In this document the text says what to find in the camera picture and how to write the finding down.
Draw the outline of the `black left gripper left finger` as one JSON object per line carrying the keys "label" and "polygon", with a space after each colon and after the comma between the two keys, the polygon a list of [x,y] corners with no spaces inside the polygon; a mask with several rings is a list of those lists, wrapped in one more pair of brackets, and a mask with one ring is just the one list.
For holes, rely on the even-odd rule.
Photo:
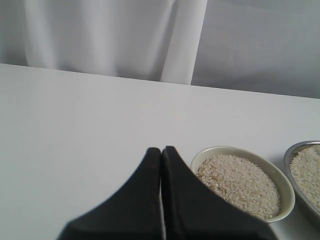
{"label": "black left gripper left finger", "polygon": [[137,169],[109,199],[69,221],[60,240],[161,240],[161,151],[147,149]]}

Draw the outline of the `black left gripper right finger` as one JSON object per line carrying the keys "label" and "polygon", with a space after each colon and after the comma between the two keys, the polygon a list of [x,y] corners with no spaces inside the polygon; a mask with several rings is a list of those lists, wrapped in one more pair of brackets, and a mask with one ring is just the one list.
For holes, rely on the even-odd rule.
{"label": "black left gripper right finger", "polygon": [[269,225],[205,186],[173,146],[161,155],[161,198],[168,240],[275,240]]}

